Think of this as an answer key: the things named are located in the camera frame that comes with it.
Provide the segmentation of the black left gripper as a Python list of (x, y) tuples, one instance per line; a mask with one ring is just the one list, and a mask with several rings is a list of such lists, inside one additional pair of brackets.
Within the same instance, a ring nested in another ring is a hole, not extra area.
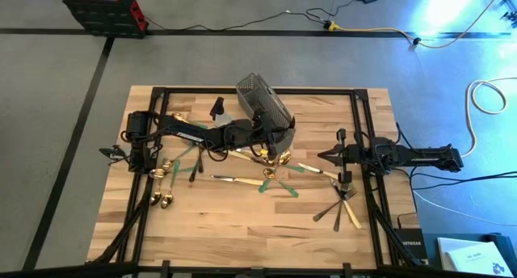
[(255, 107), (251, 126), (245, 129), (243, 147), (263, 145), (269, 159), (277, 159), (289, 149), (295, 134), (295, 117), (283, 108)]

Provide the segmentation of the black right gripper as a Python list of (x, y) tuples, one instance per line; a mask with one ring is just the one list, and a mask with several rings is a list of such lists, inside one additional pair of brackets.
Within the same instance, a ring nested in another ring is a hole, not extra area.
[(330, 150), (318, 153), (318, 157), (333, 163), (339, 167), (338, 181), (341, 184), (351, 184), (352, 173), (347, 169), (348, 164), (355, 164), (374, 171), (376, 161), (372, 153), (361, 144), (346, 144), (346, 130), (340, 128), (337, 131), (338, 144)]

